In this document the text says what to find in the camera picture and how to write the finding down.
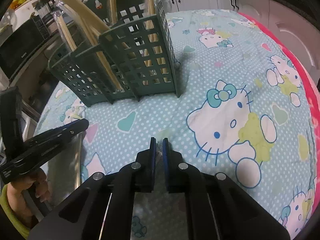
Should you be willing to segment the yellow green sleeve forearm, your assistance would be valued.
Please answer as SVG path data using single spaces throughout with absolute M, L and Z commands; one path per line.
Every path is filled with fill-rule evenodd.
M 1 240 L 27 239 L 30 229 L 12 211 L 7 198 L 7 185 L 1 192 Z

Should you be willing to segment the person's left hand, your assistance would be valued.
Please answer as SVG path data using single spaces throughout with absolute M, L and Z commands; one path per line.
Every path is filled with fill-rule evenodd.
M 40 202 L 51 199 L 47 176 L 41 168 L 7 185 L 7 199 L 10 208 L 18 220 L 29 228 L 33 227 L 34 214 L 26 203 L 23 193 L 33 185 L 35 185 L 34 195 Z

